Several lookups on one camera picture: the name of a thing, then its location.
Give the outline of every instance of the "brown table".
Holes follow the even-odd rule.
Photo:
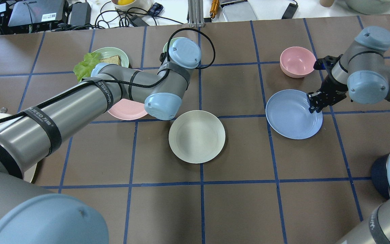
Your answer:
[[[192,76],[178,114],[202,109],[220,118],[227,139],[219,156],[183,162],[169,148],[172,122],[105,113],[45,159],[36,184],[99,210],[113,244],[334,243],[384,201],[370,167],[390,152],[390,103],[346,99],[323,110],[322,128],[306,140],[270,129],[264,107],[277,91],[320,87],[317,71],[303,79],[281,72],[285,48],[337,56],[370,25],[390,31],[390,15],[207,23],[217,59]],[[153,73],[181,27],[0,36],[0,108],[16,113],[70,88],[73,66],[106,46]],[[203,39],[201,47],[206,64],[211,48]]]

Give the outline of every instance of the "power adapter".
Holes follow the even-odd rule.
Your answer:
[[[71,26],[87,25],[90,23],[90,18],[91,7],[88,3],[74,3],[71,5],[70,20],[68,22]]]
[[[284,15],[282,15],[282,19],[292,19],[294,16],[294,13],[297,10],[298,5],[294,3],[290,3],[287,7],[287,9],[284,12]]]
[[[142,20],[141,18],[139,18],[137,15],[133,15],[132,17],[130,17],[130,23],[131,23],[134,27],[138,27],[138,26],[149,26],[144,20]]]

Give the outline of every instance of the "blue joint cap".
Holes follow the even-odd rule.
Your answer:
[[[105,68],[105,66],[111,65],[110,63],[101,62],[94,67],[93,71],[91,71],[91,77],[96,76],[100,73],[102,68]]]
[[[362,104],[380,102],[389,91],[386,79],[369,70],[356,71],[351,74],[347,79],[347,86],[350,98]]]
[[[181,105],[181,98],[172,93],[155,93],[145,99],[144,108],[160,120],[171,120]]]
[[[379,26],[364,28],[354,40],[366,47],[384,52],[390,48],[390,32]]]
[[[169,48],[169,56],[183,68],[193,69],[201,62],[201,50],[198,44],[188,38],[181,38]]]

